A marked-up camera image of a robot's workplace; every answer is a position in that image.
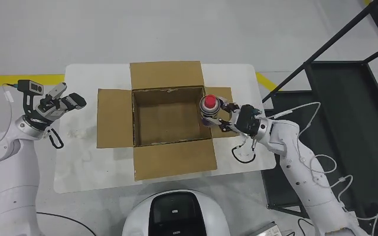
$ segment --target white table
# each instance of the white table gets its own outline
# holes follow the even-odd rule
[[[205,86],[231,87],[234,102],[251,104],[263,110],[252,65],[202,64],[202,71]],[[83,96],[87,106],[67,113],[60,119],[59,133],[65,147],[57,152],[54,189],[58,193],[259,171],[272,169],[276,165],[273,153],[260,144],[256,147],[255,161],[239,163],[233,158],[231,148],[241,144],[242,138],[219,138],[213,139],[217,170],[134,181],[132,147],[96,148],[97,90],[130,90],[129,64],[69,65],[66,68],[65,82],[68,85],[66,94],[75,92]],[[250,142],[243,148],[245,153],[250,153]]]

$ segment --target yellow floor line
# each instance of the yellow floor line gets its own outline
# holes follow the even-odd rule
[[[269,91],[272,91],[273,89],[275,89],[275,87],[277,87],[275,83],[271,82],[268,78],[263,76],[261,73],[256,72],[256,77],[258,79],[258,83],[263,85]]]
[[[28,74],[0,76],[0,84],[17,84],[18,80],[32,80],[42,85],[56,85],[60,82],[64,82],[64,74]]]
[[[261,73],[256,73],[258,83],[263,85],[269,91],[272,91],[277,85],[271,82]],[[14,75],[14,76],[0,76],[0,84],[16,84],[18,80],[32,80],[42,85],[56,85],[64,82],[64,74],[30,74],[30,75]]]

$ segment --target spray can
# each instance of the spray can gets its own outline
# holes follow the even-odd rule
[[[211,117],[213,119],[217,118],[218,112],[220,110],[220,100],[212,94],[202,97],[200,100],[200,110],[202,115],[202,123],[205,126],[214,125],[212,122],[204,119],[204,117]]]

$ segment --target box flap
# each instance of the box flap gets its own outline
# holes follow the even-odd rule
[[[231,88],[227,87],[205,87],[206,94],[213,94],[215,96],[224,97],[230,103],[232,102],[232,93]],[[223,120],[230,120],[230,115],[224,111],[220,110],[218,113],[218,118],[222,118]],[[215,137],[236,137],[238,136],[235,132],[222,132],[218,126],[211,127],[211,135],[213,138]]]
[[[211,139],[134,148],[136,181],[216,169]]]
[[[203,86],[199,61],[130,63],[132,89]]]
[[[99,89],[97,94],[97,148],[132,146],[131,91]]]

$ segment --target red cap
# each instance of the red cap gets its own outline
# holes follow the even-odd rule
[[[205,106],[209,109],[214,108],[217,103],[217,97],[214,95],[206,95]]]

